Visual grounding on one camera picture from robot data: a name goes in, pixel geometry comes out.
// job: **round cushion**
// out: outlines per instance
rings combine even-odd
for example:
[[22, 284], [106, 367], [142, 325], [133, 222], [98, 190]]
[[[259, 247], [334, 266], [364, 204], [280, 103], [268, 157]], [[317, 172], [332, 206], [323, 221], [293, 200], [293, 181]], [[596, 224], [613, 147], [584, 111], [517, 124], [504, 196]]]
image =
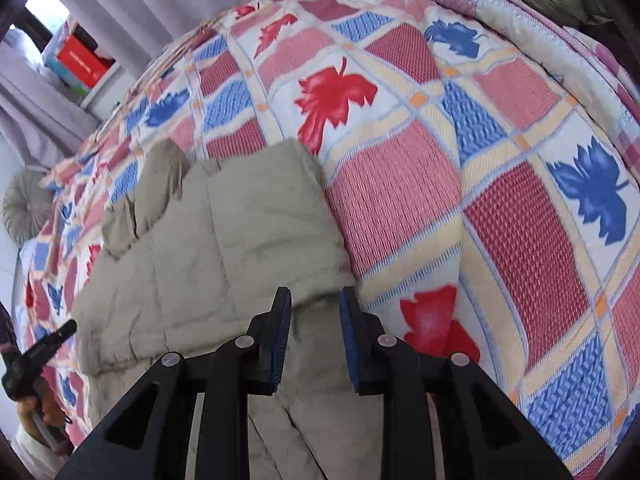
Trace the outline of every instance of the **round cushion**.
[[36, 236], [51, 216], [52, 191], [42, 189], [39, 171], [20, 170], [14, 175], [2, 201], [4, 226], [20, 247]]

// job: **white wall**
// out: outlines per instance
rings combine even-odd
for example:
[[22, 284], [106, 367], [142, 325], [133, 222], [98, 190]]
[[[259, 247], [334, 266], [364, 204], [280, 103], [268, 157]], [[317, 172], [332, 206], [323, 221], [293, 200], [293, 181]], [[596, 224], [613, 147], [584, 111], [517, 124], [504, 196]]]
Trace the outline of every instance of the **white wall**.
[[[9, 181], [20, 170], [22, 163], [0, 135], [0, 194], [4, 194]], [[11, 294], [14, 288], [15, 263], [18, 247], [9, 238], [4, 222], [0, 226], [0, 301], [7, 310], [11, 310]], [[4, 363], [0, 360], [0, 376], [4, 374]], [[13, 438], [18, 428], [15, 404], [8, 399], [0, 388], [0, 428], [7, 438]]]

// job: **window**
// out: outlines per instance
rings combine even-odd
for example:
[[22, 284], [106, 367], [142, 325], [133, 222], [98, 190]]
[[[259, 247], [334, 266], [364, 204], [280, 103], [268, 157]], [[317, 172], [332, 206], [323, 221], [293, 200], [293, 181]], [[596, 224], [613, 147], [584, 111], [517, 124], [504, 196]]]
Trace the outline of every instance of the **window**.
[[60, 0], [29, 0], [25, 7], [51, 34], [55, 34], [69, 16], [68, 9]]

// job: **white sleeve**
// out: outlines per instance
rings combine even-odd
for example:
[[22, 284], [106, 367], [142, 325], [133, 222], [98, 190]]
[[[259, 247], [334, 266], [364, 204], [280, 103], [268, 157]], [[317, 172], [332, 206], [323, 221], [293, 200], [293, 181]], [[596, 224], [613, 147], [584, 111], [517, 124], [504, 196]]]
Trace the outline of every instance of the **white sleeve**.
[[36, 480], [53, 480], [68, 460], [43, 446], [24, 431], [22, 426], [18, 427], [11, 447]]

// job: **floral quilt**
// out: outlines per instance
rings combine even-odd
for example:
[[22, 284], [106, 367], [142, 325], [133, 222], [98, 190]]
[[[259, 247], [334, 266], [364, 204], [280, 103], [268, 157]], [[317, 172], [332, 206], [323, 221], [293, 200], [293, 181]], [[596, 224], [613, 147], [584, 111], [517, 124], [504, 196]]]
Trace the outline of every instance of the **floral quilt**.
[[[604, 81], [584, 52], [520, 27], [568, 60], [550, 76], [505, 37], [518, 20], [498, 34], [473, 18], [480, 2], [253, 0], [168, 47], [43, 181], [57, 195], [28, 342], [73, 315], [103, 211], [156, 140], [196, 160], [295, 137], [320, 161], [364, 308], [419, 351], [468, 354], [593, 478], [640, 397], [640, 195], [614, 146], [638, 124], [614, 91], [580, 97]], [[78, 444], [92, 393], [74, 341], [47, 373]]]

